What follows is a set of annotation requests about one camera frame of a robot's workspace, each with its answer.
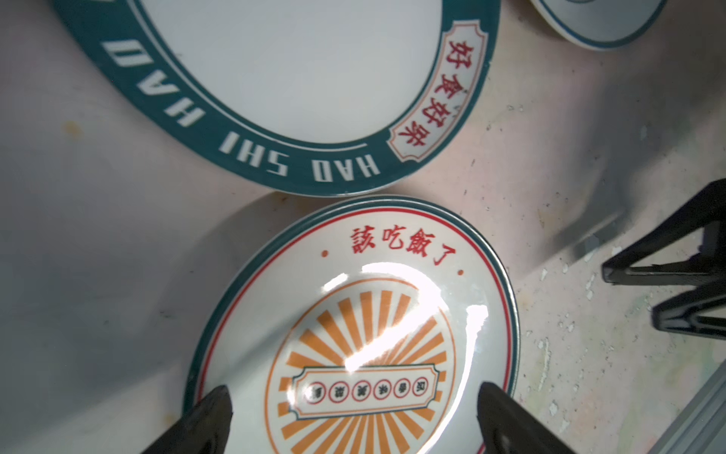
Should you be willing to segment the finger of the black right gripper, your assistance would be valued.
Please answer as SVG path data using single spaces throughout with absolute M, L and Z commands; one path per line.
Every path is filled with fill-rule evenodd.
M 652 309 L 652 326 L 659 331 L 725 340 L 725 318 L 705 312 L 725 308 L 725 281 L 704 284 L 676 295 Z
M 601 266 L 620 286 L 700 286 L 725 278 L 725 181 L 709 183 Z

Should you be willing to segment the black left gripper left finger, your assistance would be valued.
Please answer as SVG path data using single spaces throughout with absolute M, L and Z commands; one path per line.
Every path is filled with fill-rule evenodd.
M 229 389 L 217 386 L 143 454 L 215 454 L 227 446 L 233 418 Z

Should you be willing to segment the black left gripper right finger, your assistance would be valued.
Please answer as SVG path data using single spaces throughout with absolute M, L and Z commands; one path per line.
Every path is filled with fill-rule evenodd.
M 574 453 L 493 382 L 480 385 L 478 423 L 483 453 Z

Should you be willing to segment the orange sunburst plate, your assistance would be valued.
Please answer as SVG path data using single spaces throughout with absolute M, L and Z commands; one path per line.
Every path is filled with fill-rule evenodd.
M 231 453 L 480 453 L 478 390 L 516 385 L 520 323 L 486 238 L 368 196 L 272 239 L 202 331 L 183 408 L 229 390 Z

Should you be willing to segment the green rim plate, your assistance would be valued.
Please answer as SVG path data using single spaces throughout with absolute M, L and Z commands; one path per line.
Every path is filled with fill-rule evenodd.
M 129 102 L 201 157 L 311 196 L 435 159 L 470 115 L 497 1 L 57 1 Z

